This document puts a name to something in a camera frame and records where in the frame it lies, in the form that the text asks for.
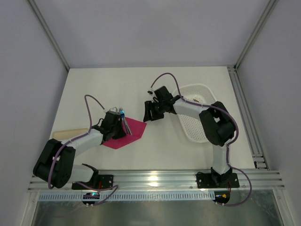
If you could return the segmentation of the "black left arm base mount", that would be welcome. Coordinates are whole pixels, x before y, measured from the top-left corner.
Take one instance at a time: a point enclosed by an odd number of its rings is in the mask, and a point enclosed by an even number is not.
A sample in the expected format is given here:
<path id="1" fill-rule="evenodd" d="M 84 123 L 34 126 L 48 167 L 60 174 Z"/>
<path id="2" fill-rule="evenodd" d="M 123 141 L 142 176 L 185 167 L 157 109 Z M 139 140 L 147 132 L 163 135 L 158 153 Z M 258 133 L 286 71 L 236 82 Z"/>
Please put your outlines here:
<path id="1" fill-rule="evenodd" d="M 88 182 L 75 182 L 72 184 L 72 190 L 103 190 L 111 189 L 113 186 L 113 175 L 94 174 Z"/>

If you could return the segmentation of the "pink paper napkin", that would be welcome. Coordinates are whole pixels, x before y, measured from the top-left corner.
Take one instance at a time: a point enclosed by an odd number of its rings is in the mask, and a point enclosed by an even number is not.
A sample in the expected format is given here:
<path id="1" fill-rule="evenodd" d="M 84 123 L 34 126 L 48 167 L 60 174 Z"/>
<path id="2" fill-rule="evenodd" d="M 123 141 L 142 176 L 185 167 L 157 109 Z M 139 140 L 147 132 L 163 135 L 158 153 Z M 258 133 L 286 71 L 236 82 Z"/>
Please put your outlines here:
<path id="1" fill-rule="evenodd" d="M 130 128 L 131 134 L 126 134 L 125 137 L 119 139 L 111 139 L 105 142 L 103 145 L 112 149 L 122 148 L 136 140 L 140 139 L 143 136 L 143 133 L 146 129 L 146 123 L 138 121 L 132 118 L 125 117 L 127 124 Z"/>

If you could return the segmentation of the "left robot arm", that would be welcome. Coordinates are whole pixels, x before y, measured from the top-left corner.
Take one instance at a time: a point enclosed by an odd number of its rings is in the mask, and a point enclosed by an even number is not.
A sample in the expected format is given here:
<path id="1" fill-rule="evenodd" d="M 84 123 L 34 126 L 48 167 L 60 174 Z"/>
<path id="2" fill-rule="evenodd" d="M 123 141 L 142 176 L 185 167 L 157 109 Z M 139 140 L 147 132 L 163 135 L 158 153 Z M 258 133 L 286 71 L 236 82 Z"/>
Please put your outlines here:
<path id="1" fill-rule="evenodd" d="M 91 148 L 125 136 L 120 114 L 108 111 L 100 125 L 92 126 L 83 135 L 66 141 L 48 140 L 33 168 L 33 174 L 47 182 L 50 189 L 62 188 L 67 183 L 75 183 L 75 189 L 79 186 L 100 189 L 99 170 L 85 163 L 75 165 L 74 159 Z"/>

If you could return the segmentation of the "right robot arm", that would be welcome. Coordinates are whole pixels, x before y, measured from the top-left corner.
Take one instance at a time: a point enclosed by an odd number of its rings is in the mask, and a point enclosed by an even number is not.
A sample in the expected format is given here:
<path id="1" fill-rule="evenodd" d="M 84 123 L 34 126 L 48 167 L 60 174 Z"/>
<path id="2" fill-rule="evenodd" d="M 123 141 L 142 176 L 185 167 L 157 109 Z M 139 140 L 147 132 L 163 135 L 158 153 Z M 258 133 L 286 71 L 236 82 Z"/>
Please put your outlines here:
<path id="1" fill-rule="evenodd" d="M 236 125 L 220 101 L 211 105 L 188 100 L 181 95 L 173 96 L 165 86 L 150 89 L 152 100 L 144 102 L 143 121 L 156 121 L 165 113 L 184 115 L 200 121 L 205 137 L 213 145 L 213 165 L 209 183 L 215 187 L 226 186 L 232 170 L 227 164 L 226 145 L 234 137 Z"/>

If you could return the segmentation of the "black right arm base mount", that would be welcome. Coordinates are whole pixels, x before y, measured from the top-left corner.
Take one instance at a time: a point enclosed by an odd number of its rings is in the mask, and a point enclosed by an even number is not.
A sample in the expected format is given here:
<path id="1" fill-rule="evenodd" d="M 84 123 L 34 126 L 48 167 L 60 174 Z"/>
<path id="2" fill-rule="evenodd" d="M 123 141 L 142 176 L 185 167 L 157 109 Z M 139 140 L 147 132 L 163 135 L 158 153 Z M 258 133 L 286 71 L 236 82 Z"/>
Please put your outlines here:
<path id="1" fill-rule="evenodd" d="M 196 174 L 198 188 L 239 188 L 239 180 L 236 173 L 219 175 L 215 173 L 198 172 Z"/>

